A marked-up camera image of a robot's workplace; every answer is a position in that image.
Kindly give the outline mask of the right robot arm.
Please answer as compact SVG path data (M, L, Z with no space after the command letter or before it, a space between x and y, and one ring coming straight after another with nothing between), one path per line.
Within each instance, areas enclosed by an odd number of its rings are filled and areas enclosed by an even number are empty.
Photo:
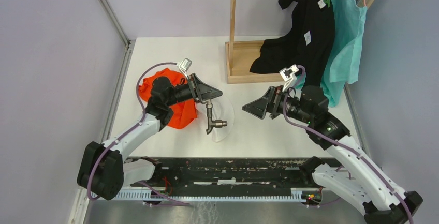
M322 159L311 157L299 167L302 185L316 184L331 190L358 210L367 223L413 223L423 202L420 194L405 190L388 177L349 129L329 112L328 105L320 87L306 86L296 97L289 89L271 86L242 110L259 119L283 116L289 124L304 129L315 144L350 173L350 177L345 177Z

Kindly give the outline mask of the silver angle valve fitting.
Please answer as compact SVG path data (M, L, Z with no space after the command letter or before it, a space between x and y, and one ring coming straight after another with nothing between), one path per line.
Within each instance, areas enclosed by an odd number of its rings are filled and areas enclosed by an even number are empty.
M206 100L206 110L207 110L207 117L212 117L213 114L213 104L210 99Z

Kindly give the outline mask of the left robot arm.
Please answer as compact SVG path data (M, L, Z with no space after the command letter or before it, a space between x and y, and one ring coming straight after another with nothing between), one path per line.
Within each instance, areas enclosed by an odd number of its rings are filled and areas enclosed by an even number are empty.
M141 104L139 119L115 138L103 143L90 142L84 150L77 176L77 184L86 189L91 201L99 198L113 199L126 185L147 182L157 186L163 172L148 160L125 163L127 157L148 138L162 131L173 116L172 106L193 100L206 105L208 127L227 126L223 120L212 118L212 99L222 96L222 91L202 82L196 74L189 75L185 84L174 86L167 77L153 81L147 104Z

